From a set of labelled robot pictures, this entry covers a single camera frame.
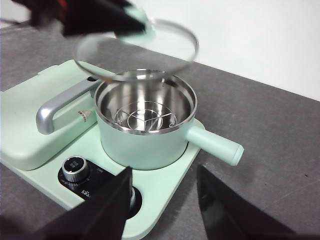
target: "appliance base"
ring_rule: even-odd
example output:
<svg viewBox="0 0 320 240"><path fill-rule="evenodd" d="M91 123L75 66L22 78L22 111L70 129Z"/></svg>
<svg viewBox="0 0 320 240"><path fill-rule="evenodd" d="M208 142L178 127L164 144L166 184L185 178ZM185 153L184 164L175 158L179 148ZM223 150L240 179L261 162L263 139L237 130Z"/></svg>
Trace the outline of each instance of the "appliance base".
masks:
<svg viewBox="0 0 320 240"><path fill-rule="evenodd" d="M202 123L196 119L194 124L204 129ZM199 150L197 146L189 143L184 154L169 166L155 170L132 171L132 184L142 194L142 207L134 217L126 221L122 239L138 240L151 231ZM24 171L13 167L10 162L5 160L1 162L57 204L69 210L84 200L62 186L57 175L64 160L76 155L90 160L114 175L125 168L110 159L104 152L100 142L99 128L96 124L39 168Z"/></svg>

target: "silver knob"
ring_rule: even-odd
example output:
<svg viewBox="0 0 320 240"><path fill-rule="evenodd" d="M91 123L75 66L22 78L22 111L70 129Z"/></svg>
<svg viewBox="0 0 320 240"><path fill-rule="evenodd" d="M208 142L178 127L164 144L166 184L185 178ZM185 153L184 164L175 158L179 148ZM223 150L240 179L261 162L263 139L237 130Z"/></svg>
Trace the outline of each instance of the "silver knob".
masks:
<svg viewBox="0 0 320 240"><path fill-rule="evenodd" d="M62 173L69 182L76 183L89 175L89 166L82 156L71 156L63 162Z"/></svg>

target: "pot handle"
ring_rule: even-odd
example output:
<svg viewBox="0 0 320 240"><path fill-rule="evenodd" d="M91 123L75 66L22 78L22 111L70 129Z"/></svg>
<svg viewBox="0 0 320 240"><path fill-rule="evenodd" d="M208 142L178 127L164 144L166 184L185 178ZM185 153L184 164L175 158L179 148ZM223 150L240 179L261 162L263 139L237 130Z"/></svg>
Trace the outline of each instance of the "pot handle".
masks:
<svg viewBox="0 0 320 240"><path fill-rule="evenodd" d="M231 166L238 164L244 152L244 147L239 143L197 126L189 128L185 138Z"/></svg>
<svg viewBox="0 0 320 240"><path fill-rule="evenodd" d="M88 77L45 102L35 117L38 131L43 135L53 133L55 131L53 121L55 113L86 92L90 92L91 97L94 97L95 90L100 84L100 80Z"/></svg>

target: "mint green pot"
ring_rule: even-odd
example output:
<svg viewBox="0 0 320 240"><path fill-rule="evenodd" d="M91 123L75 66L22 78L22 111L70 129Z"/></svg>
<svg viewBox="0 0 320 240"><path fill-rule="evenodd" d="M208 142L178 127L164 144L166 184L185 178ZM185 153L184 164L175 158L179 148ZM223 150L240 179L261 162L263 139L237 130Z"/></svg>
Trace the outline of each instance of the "mint green pot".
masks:
<svg viewBox="0 0 320 240"><path fill-rule="evenodd" d="M104 151L118 164L136 170L154 170L172 164L184 153L188 142L232 166L238 164L244 151L240 144L194 125L197 96L176 76L161 82L104 82L95 91L94 105ZM127 113L120 110L124 105L128 105ZM144 122L144 129L139 127L147 111L162 112L156 116L165 116L164 108L171 109L175 115L177 122L173 126L166 126L163 118L155 123L158 128L145 129L148 120ZM118 123L120 113L124 119Z"/></svg>

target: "pot rim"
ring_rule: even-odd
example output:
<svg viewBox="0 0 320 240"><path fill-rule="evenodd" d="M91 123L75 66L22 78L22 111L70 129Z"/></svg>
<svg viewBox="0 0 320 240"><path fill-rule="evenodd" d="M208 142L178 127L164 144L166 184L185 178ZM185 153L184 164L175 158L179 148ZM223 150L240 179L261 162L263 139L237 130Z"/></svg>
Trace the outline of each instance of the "pot rim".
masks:
<svg viewBox="0 0 320 240"><path fill-rule="evenodd" d="M124 71L124 72L120 72L120 73L117 73L117 75L119 74L122 74L122 73L125 73L125 72L130 72L130 71L150 71L150 69L143 69L143 68L140 68L140 69L135 69L135 70L127 70L127 71ZM159 129L159 130L152 130L152 131L143 131L143 130L136 130L136 129L130 129L130 128L127 128L127 127L124 127L124 126L121 126L120 124L116 123L116 122L113 122L113 121L110 121L108 118L106 118L100 111L100 109L98 108L98 105L97 105L97 93L99 92L100 88L102 88L103 86L108 86L108 83L107 82L102 82L98 87L97 89L95 90L95 93L94 93L94 108L95 108L95 111L96 113L98 114L98 116L100 117L100 119L102 119L105 123L107 123L108 125L110 125L111 127L113 127L114 129L117 129L121 132L124 132L124 133L127 133L127 134L133 134L133 135L143 135L143 136L146 136L146 135L160 135L160 134L167 134L167 133L171 133L173 131L176 131L178 129L180 129L182 126L184 126L186 123L189 123L192 119L194 119L195 115L196 115L196 111L197 111L197 107L198 107L198 98L197 98L197 95L196 95L196 92L194 91L194 89L186 82L184 81L182 78L180 77L177 77L175 75L172 75L170 77L174 77L174 78L177 78L179 80L181 80L187 88L189 88L190 92L192 93L192 95L194 96L194 107L193 107L193 110L192 112L190 113L190 115L185 119L183 120L182 122L178 123L177 125L173 126L173 127L169 127L169 128L164 128L164 129Z"/></svg>

